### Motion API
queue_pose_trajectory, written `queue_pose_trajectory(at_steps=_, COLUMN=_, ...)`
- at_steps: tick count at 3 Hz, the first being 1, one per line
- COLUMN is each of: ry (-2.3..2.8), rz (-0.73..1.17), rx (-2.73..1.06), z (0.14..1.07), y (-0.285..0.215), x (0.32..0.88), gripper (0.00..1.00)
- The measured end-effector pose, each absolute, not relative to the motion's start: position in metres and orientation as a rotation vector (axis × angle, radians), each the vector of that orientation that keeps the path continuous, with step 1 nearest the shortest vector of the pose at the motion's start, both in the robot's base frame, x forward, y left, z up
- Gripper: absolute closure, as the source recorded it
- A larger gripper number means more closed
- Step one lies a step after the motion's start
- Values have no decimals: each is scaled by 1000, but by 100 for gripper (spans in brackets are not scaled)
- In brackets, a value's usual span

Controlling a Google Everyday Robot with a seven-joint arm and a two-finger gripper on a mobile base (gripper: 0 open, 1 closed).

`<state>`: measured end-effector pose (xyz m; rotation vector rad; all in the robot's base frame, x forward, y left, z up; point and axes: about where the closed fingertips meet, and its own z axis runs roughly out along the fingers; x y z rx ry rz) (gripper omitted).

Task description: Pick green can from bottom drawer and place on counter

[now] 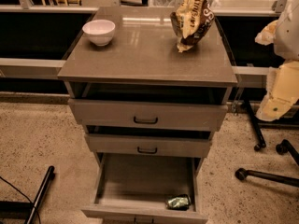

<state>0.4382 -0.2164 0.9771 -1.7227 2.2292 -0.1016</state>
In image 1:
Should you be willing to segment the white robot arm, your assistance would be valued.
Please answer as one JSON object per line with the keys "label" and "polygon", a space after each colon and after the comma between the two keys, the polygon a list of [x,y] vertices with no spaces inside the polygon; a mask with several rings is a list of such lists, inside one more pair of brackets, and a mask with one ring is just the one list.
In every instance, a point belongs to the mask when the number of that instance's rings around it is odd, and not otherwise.
{"label": "white robot arm", "polygon": [[280,119],[299,100],[299,0],[293,0],[279,18],[268,23],[255,37],[261,45],[274,44],[274,52],[284,59],[270,68],[266,95],[256,117],[264,121]]}

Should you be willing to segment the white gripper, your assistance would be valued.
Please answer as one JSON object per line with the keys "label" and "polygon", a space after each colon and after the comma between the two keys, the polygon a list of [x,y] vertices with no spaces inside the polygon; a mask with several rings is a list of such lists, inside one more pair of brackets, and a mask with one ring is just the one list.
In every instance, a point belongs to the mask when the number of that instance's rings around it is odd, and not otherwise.
{"label": "white gripper", "polygon": [[[255,37],[260,45],[275,41],[278,21],[268,23]],[[287,61],[279,68],[271,68],[267,76],[267,94],[255,116],[263,121],[280,119],[299,99],[299,62]]]}

